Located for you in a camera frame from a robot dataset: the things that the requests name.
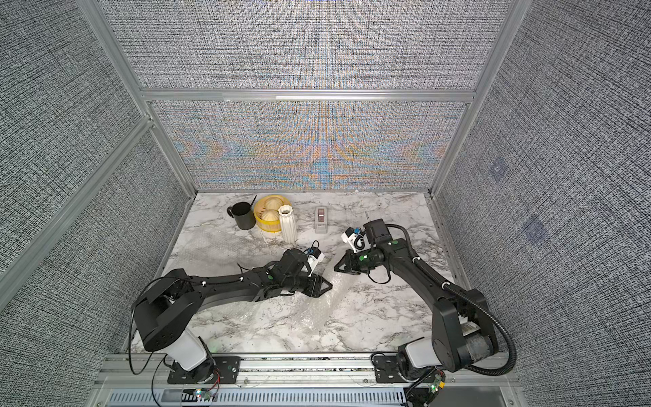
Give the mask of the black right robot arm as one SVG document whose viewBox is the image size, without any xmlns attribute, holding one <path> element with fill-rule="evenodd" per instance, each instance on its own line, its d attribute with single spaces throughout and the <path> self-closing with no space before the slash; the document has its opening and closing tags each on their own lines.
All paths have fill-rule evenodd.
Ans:
<svg viewBox="0 0 651 407">
<path fill-rule="evenodd" d="M 415 251 L 404 227 L 382 219 L 364 225 L 369 247 L 347 249 L 334 271 L 369 275 L 379 267 L 400 277 L 432 312 L 429 337 L 403 346 L 403 357 L 414 368 L 431 366 L 434 354 L 447 371 L 470 369 L 499 351 L 495 324 L 486 299 L 476 289 L 466 291 L 429 266 Z"/>
</svg>

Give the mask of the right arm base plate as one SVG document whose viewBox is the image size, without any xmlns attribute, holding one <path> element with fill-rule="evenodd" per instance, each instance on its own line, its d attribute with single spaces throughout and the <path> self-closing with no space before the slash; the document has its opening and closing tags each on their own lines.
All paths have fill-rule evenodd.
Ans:
<svg viewBox="0 0 651 407">
<path fill-rule="evenodd" d="M 445 373 L 434 366 L 414 367 L 405 356 L 376 352 L 371 355 L 376 381 L 388 383 L 415 383 L 427 373 L 425 383 L 445 381 Z"/>
</svg>

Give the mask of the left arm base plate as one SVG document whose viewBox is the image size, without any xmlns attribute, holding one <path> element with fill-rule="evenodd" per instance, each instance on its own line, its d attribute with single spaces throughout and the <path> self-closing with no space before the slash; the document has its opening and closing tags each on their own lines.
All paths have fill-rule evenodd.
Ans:
<svg viewBox="0 0 651 407">
<path fill-rule="evenodd" d="M 186 371 L 178 361 L 174 361 L 168 384 L 235 384 L 242 359 L 238 356 L 210 356 L 198 367 Z"/>
</svg>

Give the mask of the tall white ribbed vase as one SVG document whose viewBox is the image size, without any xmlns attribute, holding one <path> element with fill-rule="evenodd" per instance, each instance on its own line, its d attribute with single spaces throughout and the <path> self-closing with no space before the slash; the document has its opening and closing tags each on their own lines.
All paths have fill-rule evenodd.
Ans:
<svg viewBox="0 0 651 407">
<path fill-rule="evenodd" d="M 281 326 L 288 349 L 298 352 L 334 351 L 340 338 L 327 327 L 333 308 L 328 298 L 309 298 L 301 294 L 285 297 L 288 312 Z"/>
</svg>

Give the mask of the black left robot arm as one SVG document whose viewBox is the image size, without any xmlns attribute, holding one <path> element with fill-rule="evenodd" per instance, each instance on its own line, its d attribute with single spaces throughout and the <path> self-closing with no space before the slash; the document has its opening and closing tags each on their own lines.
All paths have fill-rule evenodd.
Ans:
<svg viewBox="0 0 651 407">
<path fill-rule="evenodd" d="M 184 371 L 194 371 L 209 359 L 202 340 L 188 328 L 196 313 L 203 308 L 256 303 L 295 293 L 320 298 L 333 288 L 315 272 L 322 257 L 318 249 L 308 253 L 288 249 L 281 259 L 227 276 L 190 276 L 182 268 L 174 269 L 152 280 L 137 295 L 132 324 L 145 351 L 164 352 Z"/>
</svg>

